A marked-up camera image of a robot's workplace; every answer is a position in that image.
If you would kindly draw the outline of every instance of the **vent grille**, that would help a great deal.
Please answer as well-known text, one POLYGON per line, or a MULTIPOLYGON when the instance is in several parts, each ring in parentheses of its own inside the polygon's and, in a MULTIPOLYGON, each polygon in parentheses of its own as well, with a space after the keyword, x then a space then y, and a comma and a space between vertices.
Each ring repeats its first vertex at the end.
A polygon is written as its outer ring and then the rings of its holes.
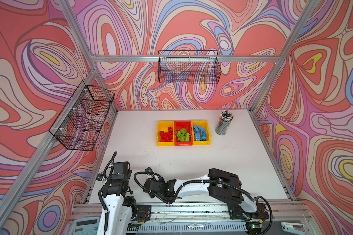
POLYGON ((146 232, 246 232, 246 222, 211 222, 205 227, 189 228, 191 223, 156 224, 145 223, 138 228, 138 233, 146 232))

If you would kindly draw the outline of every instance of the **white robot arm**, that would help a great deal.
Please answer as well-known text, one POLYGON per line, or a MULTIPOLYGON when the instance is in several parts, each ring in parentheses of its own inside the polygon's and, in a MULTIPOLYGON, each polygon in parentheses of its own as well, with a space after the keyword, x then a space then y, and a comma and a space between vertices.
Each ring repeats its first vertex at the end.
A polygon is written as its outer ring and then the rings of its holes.
MULTIPOLYGON (((137 227, 146 222, 144 219, 141 222, 130 223, 131 220, 135 220, 134 217, 138 212, 135 198, 133 196, 126 197, 126 192, 133 194, 128 184, 132 170, 129 162, 114 163, 115 155, 116 152, 105 167, 103 174, 97 176, 97 180, 106 179, 105 172, 110 168, 109 165, 112 165, 107 181, 98 193, 99 201, 102 204, 102 214, 97 235, 124 235, 128 226, 137 227)), ((159 174, 154 173, 148 167, 145 172, 135 173, 134 180, 151 198, 157 197, 166 204, 172 204, 176 199, 191 195, 209 194, 228 204, 231 219, 245 220, 248 231, 251 231, 256 225, 260 230, 252 232, 259 235, 266 233, 272 224, 272 210, 268 202, 261 196, 251 197, 248 192, 241 189, 242 183, 238 176, 229 172, 213 168, 209 170, 209 174, 196 179, 174 179, 165 182, 159 174), (144 185, 141 185, 137 180, 138 174, 147 175, 144 185), (259 198, 267 204, 269 214, 265 205, 258 203, 259 198), (269 225, 261 232, 265 219, 270 219, 269 225)))
POLYGON ((107 206, 107 210, 105 211, 105 209, 102 208, 97 235, 126 234, 128 223, 132 218, 131 207, 123 206, 124 197, 122 195, 107 195, 103 200, 107 206), (106 218, 108 218, 107 231, 104 231, 106 218))

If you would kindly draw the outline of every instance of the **wall-mounted basket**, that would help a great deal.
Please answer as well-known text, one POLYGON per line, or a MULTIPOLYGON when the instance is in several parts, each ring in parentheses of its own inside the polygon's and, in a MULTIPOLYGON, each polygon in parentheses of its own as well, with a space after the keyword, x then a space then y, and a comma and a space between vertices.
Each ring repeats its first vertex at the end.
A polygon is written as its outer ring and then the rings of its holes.
POLYGON ((85 86, 56 131, 51 134, 66 148, 92 151, 103 127, 114 93, 99 86, 85 86))
POLYGON ((218 84, 221 66, 217 55, 217 50, 160 50, 158 82, 218 84))

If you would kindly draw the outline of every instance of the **blue lego brick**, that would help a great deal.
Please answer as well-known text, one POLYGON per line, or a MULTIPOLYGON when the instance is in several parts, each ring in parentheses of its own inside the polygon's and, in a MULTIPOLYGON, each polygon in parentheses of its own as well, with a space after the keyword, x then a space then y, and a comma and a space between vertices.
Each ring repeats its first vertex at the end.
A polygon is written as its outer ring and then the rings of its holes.
POLYGON ((200 133, 195 134, 195 141, 200 141, 200 133))
POLYGON ((207 133, 205 132, 205 130, 201 131, 201 139, 203 138, 207 138, 207 133))
POLYGON ((198 126, 198 129, 199 129, 200 131, 205 131, 205 129, 202 128, 201 126, 198 126))
POLYGON ((199 133, 200 130, 198 129, 198 127, 196 125, 193 125, 193 133, 199 133))

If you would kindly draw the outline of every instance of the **metal extrusion beam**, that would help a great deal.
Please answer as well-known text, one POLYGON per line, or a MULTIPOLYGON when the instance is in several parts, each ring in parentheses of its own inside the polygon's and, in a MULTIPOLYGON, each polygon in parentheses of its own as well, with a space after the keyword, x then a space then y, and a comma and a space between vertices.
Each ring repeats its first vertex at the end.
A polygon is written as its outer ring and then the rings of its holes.
MULTIPOLYGON (((79 23, 77 21, 76 15, 74 14, 72 7, 69 5, 68 0, 59 0, 60 8, 66 17, 66 21, 71 27, 71 30, 73 32, 73 35, 75 36, 76 40, 78 41, 78 44, 80 45, 80 48, 85 56, 86 61, 89 63, 89 66, 91 69, 98 71, 96 62, 93 61, 92 59, 92 52, 86 43, 85 37, 81 31, 81 28, 79 26, 79 23)), ((107 85, 101 75, 101 73, 98 73, 97 76, 97 83, 99 84, 100 87, 106 88, 107 85)), ((113 110, 115 111, 115 114, 117 113, 117 110, 115 106, 112 106, 113 110)))
POLYGON ((259 103, 262 101, 263 96, 268 92, 268 89, 273 82, 273 80, 276 78, 276 75, 278 71, 280 70, 284 60, 287 58, 288 53, 290 52, 292 46, 296 42, 299 34, 301 33, 303 27, 305 26, 307 20, 309 19, 311 13, 317 6, 317 4, 320 2, 320 0, 308 0, 306 3, 305 7, 303 8, 300 16, 297 19, 296 24, 294 25, 294 28, 292 29, 289 37, 287 38, 281 53, 280 53, 280 60, 278 63, 273 65, 271 68, 271 71, 269 72, 268 76, 266 77, 263 85, 260 87, 259 92, 256 95, 256 98, 254 102, 252 103, 250 110, 253 111, 254 108, 256 108, 259 103))
POLYGON ((253 113, 251 113, 250 111, 248 112, 249 116, 251 117, 251 120, 252 122, 254 123, 254 126, 255 126, 255 129, 263 143, 263 146, 265 148, 265 151, 267 152, 268 156, 269 156, 269 159, 271 160, 272 162, 272 165, 273 165, 273 168, 278 176, 278 178, 280 179, 280 182, 282 185, 284 185, 285 189, 287 190, 287 194, 289 195, 290 199, 292 201, 296 201, 296 196, 294 195, 292 189, 290 188, 289 184, 287 183, 287 180, 285 179, 285 176, 284 174, 282 173, 282 171, 280 170, 277 162, 276 162, 276 159, 274 158, 273 156, 273 153, 272 151, 270 150, 269 146, 268 146, 268 143, 262 133, 262 131, 260 130, 259 128, 259 123, 257 122, 255 116, 253 113))
MULTIPOLYGON (((273 201, 268 200, 273 220, 312 220, 308 208, 303 202, 292 202, 290 200, 273 201)), ((171 205, 163 203, 146 203, 152 205, 152 220, 147 223, 162 223, 173 220, 174 222, 228 222, 230 220, 228 205, 223 202, 174 202, 171 205)), ((102 212, 101 204, 78 204, 73 209, 70 221, 84 217, 100 217, 102 212)))
POLYGON ((116 120, 117 116, 118 115, 116 113, 114 113, 113 121, 111 122, 110 128, 108 129, 108 132, 107 132, 108 134, 107 134, 106 139, 104 141, 104 147, 99 152, 99 155, 97 157, 96 165, 94 167, 93 173, 91 174, 91 177, 90 177, 90 180, 88 182, 88 185, 86 186, 86 190, 85 190, 84 196, 82 197, 82 200, 83 200, 82 203, 84 203, 84 204, 86 203, 86 200, 87 200, 87 198, 89 196, 90 188, 93 187, 94 182, 96 181, 96 175, 99 173, 99 167, 101 166, 102 160, 104 158, 104 155, 105 155, 105 152, 106 152, 106 148, 107 148, 107 144, 108 144, 108 140, 111 137, 111 133, 112 133, 112 130, 113 130, 113 127, 114 127, 115 120, 116 120))
MULTIPOLYGON (((91 84, 96 76, 96 73, 96 70, 92 70, 86 77, 85 82, 87 84, 91 84)), ((75 94, 67 103, 66 109, 61 111, 53 127, 60 126, 61 122, 69 113, 68 108, 72 108, 75 101, 80 96, 83 88, 84 84, 81 83, 79 89, 76 90, 75 94)), ((26 163, 14 183, 10 186, 8 192, 0 201, 0 231, 55 143, 56 138, 50 132, 47 132, 46 137, 39 144, 32 157, 26 163)))
MULTIPOLYGON (((158 62, 156 55, 92 55, 94 62, 158 62)), ((278 62, 280 56, 217 56, 219 62, 278 62)))
POLYGON ((89 64, 90 68, 95 68, 93 61, 91 60, 91 51, 89 46, 87 45, 84 36, 82 35, 80 26, 77 22, 75 14, 73 13, 72 7, 67 2, 68 0, 59 0, 59 6, 66 17, 66 21, 68 22, 69 26, 71 27, 72 33, 74 34, 82 53, 85 56, 87 63, 89 64))

